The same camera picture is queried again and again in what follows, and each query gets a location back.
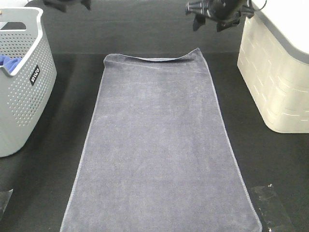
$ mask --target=gray plastic basket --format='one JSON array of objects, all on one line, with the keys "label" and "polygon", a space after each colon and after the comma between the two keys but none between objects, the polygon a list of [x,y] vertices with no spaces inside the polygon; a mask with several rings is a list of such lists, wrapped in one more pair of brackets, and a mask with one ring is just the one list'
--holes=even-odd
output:
[{"label": "gray plastic basket", "polygon": [[0,54],[23,58],[12,73],[0,66],[0,157],[18,151],[38,122],[52,92],[56,68],[41,22],[43,10],[0,9],[0,22],[26,29],[0,30]]}]

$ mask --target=blue cloth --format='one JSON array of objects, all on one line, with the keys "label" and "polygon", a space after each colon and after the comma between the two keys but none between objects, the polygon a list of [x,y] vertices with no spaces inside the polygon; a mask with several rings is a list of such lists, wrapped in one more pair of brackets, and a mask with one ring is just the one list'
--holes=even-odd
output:
[{"label": "blue cloth", "polygon": [[3,65],[9,71],[9,73],[11,73],[21,60],[21,58],[11,59],[8,56],[0,55],[0,66]]}]

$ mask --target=basket handle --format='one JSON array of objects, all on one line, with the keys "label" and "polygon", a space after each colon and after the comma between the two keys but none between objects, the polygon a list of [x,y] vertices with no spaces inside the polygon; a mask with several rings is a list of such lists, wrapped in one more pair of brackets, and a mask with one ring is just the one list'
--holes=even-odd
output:
[{"label": "basket handle", "polygon": [[37,37],[42,32],[42,9],[36,7],[7,7],[0,9],[0,11],[0,22],[21,22],[26,26],[26,29],[0,31],[24,31],[34,37]]}]

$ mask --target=white storage bin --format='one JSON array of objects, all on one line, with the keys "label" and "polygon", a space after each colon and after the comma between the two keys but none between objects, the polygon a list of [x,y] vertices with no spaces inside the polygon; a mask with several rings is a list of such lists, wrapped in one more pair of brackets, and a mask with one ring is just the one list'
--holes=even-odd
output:
[{"label": "white storage bin", "polygon": [[[277,7],[280,3],[270,4]],[[238,68],[270,129],[280,133],[309,133],[308,30],[306,26],[297,27],[298,23],[293,21],[281,23],[287,19],[280,20],[280,12],[272,11],[271,5],[266,5],[265,10],[246,19]],[[273,12],[273,21],[267,12],[269,15]]]},{"label": "white storage bin", "polygon": [[18,151],[38,122],[56,79],[56,68],[42,26],[43,10],[0,9],[0,22],[22,22],[26,29],[0,30],[0,54],[22,60],[12,73],[0,66],[0,157]]}]

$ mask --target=gray towel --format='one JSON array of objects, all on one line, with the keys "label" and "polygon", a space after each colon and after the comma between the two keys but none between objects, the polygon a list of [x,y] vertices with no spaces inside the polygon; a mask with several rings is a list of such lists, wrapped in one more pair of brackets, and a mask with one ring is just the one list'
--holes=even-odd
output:
[{"label": "gray towel", "polygon": [[199,49],[111,54],[62,232],[260,232]]}]

